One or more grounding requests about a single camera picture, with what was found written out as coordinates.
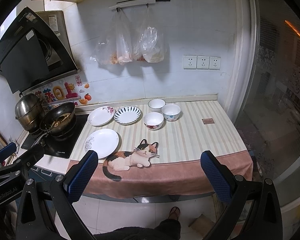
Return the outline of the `right clear plastic bag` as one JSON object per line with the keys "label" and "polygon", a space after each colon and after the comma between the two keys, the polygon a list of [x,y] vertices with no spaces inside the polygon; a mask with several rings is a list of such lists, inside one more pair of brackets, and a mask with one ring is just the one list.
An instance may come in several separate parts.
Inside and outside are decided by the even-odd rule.
{"label": "right clear plastic bag", "polygon": [[136,61],[159,63],[165,57],[163,30],[149,5],[139,16],[132,42],[132,57]]}

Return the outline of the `white bowl blue dots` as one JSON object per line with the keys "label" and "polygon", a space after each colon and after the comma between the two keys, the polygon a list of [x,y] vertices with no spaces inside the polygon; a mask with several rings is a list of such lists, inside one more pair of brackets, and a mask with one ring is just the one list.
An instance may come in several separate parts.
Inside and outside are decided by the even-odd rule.
{"label": "white bowl blue dots", "polygon": [[168,122],[177,121],[181,113],[181,109],[178,105],[169,103],[162,107],[161,112],[164,116],[164,119]]}

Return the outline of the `black range hood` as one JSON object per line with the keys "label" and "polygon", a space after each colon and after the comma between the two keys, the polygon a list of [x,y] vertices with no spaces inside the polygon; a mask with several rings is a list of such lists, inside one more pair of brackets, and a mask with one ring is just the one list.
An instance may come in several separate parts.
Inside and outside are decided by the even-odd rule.
{"label": "black range hood", "polygon": [[0,75],[12,93],[24,92],[79,71],[59,37],[25,7],[0,39]]}

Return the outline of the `black frying pan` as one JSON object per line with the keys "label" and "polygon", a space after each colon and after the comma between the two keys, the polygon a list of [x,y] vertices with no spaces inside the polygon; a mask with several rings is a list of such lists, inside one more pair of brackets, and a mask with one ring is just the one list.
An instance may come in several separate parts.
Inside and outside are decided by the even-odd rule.
{"label": "black frying pan", "polygon": [[63,103],[54,109],[50,110],[42,119],[40,123],[40,130],[43,132],[32,144],[37,145],[41,139],[48,134],[61,133],[72,121],[75,115],[75,104],[73,102]]}

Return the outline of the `white bowl red flowers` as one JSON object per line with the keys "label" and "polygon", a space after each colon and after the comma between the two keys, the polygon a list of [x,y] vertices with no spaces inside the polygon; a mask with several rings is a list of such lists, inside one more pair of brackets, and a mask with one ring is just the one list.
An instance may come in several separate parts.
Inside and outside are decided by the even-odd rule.
{"label": "white bowl red flowers", "polygon": [[156,131],[162,127],[164,123],[164,117],[161,113],[158,112],[147,113],[143,117],[143,123],[148,129]]}

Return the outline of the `middle white wall socket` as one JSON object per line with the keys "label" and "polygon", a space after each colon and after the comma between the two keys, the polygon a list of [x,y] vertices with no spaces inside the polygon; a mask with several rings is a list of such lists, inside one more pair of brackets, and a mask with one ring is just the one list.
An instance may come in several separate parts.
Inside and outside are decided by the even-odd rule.
{"label": "middle white wall socket", "polygon": [[197,56],[197,69],[209,69],[209,63],[209,56]]}

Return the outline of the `white plate blue emblem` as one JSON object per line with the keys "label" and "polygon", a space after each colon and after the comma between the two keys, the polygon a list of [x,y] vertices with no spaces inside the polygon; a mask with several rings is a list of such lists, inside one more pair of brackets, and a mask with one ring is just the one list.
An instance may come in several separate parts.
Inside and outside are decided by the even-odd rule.
{"label": "white plate blue emblem", "polygon": [[84,143],[84,152],[95,151],[99,159],[106,158],[119,145],[119,135],[112,129],[104,128],[97,130],[87,137]]}

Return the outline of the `white wall socket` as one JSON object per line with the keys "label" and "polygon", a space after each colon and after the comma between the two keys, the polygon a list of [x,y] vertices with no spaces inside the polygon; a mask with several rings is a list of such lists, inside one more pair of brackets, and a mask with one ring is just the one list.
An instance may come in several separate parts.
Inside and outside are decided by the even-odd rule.
{"label": "white wall socket", "polygon": [[183,56],[183,68],[184,69],[196,69],[197,68],[197,56],[184,55]]}
{"label": "white wall socket", "polygon": [[211,56],[209,61],[209,69],[211,70],[220,70],[221,68],[221,58]]}
{"label": "white wall socket", "polygon": [[209,69],[209,63],[209,56],[197,56],[197,69]]}

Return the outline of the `right white wall socket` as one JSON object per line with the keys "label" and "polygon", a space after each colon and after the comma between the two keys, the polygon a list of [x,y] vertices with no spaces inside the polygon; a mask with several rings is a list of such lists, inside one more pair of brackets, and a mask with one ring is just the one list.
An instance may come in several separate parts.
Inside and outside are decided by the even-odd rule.
{"label": "right white wall socket", "polygon": [[209,61],[209,69],[211,70],[220,70],[221,68],[221,58],[211,56]]}

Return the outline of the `blue leaf pattern plate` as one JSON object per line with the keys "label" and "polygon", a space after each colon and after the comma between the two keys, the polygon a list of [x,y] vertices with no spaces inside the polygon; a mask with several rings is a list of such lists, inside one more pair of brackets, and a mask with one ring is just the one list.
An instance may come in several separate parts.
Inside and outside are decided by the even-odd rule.
{"label": "blue leaf pattern plate", "polygon": [[141,109],[136,106],[121,107],[114,114],[114,120],[121,125],[129,125],[138,121],[142,114]]}

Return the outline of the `sliding glass door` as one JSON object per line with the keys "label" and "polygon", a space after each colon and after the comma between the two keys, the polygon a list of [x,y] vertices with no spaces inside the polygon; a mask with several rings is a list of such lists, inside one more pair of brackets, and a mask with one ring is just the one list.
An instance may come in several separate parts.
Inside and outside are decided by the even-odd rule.
{"label": "sliding glass door", "polygon": [[258,46],[236,120],[281,206],[300,198],[300,19],[284,0],[256,0]]}

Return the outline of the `foot in sandal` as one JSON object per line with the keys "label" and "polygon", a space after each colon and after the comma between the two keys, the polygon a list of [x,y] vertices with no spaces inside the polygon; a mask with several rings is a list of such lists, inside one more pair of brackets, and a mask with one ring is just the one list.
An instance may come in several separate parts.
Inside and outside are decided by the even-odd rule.
{"label": "foot in sandal", "polygon": [[179,207],[177,206],[172,207],[168,215],[168,219],[179,220],[179,217],[180,217]]}

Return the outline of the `cardboard piece on floor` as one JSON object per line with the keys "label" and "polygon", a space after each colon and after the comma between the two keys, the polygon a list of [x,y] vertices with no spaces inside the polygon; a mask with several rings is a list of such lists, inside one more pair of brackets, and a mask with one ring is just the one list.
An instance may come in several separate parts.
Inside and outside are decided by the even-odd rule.
{"label": "cardboard piece on floor", "polygon": [[201,214],[189,224],[189,228],[200,234],[202,237],[205,237],[214,225],[215,223],[211,219],[204,214]]}

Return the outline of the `white wall hook rail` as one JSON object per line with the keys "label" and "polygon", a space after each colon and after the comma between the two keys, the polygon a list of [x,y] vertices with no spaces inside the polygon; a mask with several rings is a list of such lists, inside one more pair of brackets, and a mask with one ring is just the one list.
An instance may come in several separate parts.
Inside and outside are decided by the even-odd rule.
{"label": "white wall hook rail", "polygon": [[140,5],[146,5],[149,6],[150,4],[155,4],[159,2],[170,2],[171,0],[128,0],[123,2],[118,2],[115,5],[109,7],[109,10],[117,10],[121,8],[127,8],[127,7],[135,7]]}

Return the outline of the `clear plastic bag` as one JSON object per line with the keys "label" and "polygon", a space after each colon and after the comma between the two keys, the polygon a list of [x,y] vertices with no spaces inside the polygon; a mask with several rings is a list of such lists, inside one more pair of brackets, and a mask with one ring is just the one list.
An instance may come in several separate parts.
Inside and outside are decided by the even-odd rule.
{"label": "clear plastic bag", "polygon": [[101,65],[124,65],[133,61],[132,52],[129,20],[123,10],[117,8],[109,27],[98,37],[90,59]]}
{"label": "clear plastic bag", "polygon": [[139,16],[132,42],[132,57],[136,61],[159,63],[165,57],[163,30],[149,5]]}

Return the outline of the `colourful wall sticker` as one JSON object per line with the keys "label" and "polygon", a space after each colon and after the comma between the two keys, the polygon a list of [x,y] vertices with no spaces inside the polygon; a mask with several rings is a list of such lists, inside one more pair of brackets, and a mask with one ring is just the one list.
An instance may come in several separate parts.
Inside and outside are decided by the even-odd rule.
{"label": "colourful wall sticker", "polygon": [[52,81],[31,93],[40,99],[45,112],[66,102],[73,102],[75,106],[88,105],[95,94],[92,85],[78,74]]}

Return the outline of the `left white wall socket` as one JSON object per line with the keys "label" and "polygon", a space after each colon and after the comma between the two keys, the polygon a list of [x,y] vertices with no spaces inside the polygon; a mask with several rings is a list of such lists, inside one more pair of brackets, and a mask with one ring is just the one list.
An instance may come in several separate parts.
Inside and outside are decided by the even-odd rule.
{"label": "left white wall socket", "polygon": [[184,69],[196,69],[197,68],[197,56],[184,55],[183,56],[183,68]]}

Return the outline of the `stainless steel pot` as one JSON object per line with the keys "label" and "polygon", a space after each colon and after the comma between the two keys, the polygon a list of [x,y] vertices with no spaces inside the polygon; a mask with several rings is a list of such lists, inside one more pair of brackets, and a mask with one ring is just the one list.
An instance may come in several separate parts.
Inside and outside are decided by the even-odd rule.
{"label": "stainless steel pot", "polygon": [[40,123],[44,118],[43,100],[33,93],[19,94],[20,100],[15,106],[15,119],[21,124],[23,129],[34,133],[39,129]]}

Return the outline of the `left clear plastic bag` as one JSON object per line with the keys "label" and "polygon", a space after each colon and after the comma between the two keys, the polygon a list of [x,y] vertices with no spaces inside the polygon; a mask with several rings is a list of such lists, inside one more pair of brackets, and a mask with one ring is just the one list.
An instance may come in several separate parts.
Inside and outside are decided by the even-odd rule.
{"label": "left clear plastic bag", "polygon": [[129,20],[123,10],[117,8],[109,27],[98,37],[90,59],[101,65],[124,65],[133,61],[132,52]]}

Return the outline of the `white bowl dark rim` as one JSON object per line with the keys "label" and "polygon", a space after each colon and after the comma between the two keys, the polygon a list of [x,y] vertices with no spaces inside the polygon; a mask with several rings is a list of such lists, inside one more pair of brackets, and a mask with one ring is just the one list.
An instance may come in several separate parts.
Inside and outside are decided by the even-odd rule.
{"label": "white bowl dark rim", "polygon": [[148,107],[151,112],[161,113],[162,107],[166,105],[163,99],[152,99],[148,102]]}

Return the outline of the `pink floral white plate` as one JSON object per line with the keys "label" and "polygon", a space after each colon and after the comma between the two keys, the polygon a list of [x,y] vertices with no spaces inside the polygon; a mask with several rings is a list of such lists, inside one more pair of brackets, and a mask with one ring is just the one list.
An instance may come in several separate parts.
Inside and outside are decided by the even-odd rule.
{"label": "pink floral white plate", "polygon": [[111,106],[102,106],[93,110],[88,116],[88,122],[91,126],[103,126],[109,123],[115,114],[115,109]]}

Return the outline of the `black induction cooktop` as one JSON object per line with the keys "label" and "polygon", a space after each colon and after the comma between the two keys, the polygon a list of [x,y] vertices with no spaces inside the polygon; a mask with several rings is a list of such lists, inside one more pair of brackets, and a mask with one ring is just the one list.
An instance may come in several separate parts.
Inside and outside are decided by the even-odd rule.
{"label": "black induction cooktop", "polygon": [[44,154],[69,159],[87,119],[87,114],[75,115],[65,130],[43,137],[40,144],[44,149]]}

